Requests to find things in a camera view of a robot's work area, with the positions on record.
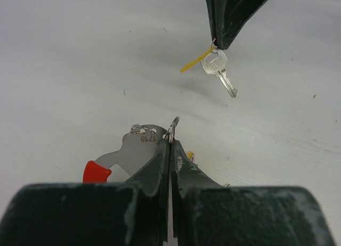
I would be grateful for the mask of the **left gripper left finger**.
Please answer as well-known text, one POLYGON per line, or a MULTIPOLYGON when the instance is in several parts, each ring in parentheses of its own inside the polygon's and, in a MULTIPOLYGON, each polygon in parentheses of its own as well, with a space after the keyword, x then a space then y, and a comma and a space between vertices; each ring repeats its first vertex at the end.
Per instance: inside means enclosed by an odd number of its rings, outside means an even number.
POLYGON ((123 183, 29 184, 1 219, 1 245, 162 245, 169 145, 123 183))

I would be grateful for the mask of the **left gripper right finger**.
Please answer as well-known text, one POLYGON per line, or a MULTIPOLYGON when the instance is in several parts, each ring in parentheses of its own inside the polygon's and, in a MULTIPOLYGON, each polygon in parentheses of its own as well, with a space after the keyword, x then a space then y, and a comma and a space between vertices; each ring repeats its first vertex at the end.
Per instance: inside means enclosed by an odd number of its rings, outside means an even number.
POLYGON ((224 187, 170 154, 173 234, 179 245, 334 245, 314 196, 298 186, 224 187))

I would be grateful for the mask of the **yellow key tag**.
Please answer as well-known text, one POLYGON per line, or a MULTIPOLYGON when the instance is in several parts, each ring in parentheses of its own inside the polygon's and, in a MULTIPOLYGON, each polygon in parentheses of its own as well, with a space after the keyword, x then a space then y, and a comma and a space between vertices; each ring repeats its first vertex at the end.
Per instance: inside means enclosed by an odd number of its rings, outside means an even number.
POLYGON ((200 62, 204 72, 208 75, 214 75, 216 78, 218 78, 229 93, 229 95, 232 98, 235 98, 237 97, 237 89, 232 86, 229 78, 227 77, 227 71, 225 67, 227 61, 228 59, 225 53, 221 49, 218 49, 214 44, 211 44, 210 48, 207 51, 205 51, 193 61, 186 64, 180 70, 180 72, 185 72, 193 67, 195 64, 200 62))

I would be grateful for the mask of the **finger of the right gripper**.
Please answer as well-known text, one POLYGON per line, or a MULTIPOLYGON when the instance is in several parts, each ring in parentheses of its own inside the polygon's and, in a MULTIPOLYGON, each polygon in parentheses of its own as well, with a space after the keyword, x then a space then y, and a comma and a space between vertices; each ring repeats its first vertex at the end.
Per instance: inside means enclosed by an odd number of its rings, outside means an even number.
POLYGON ((268 0, 218 0, 218 48, 230 47, 245 23, 268 0))
POLYGON ((226 0, 205 0, 208 11, 211 38, 218 48, 226 48, 223 40, 226 0))

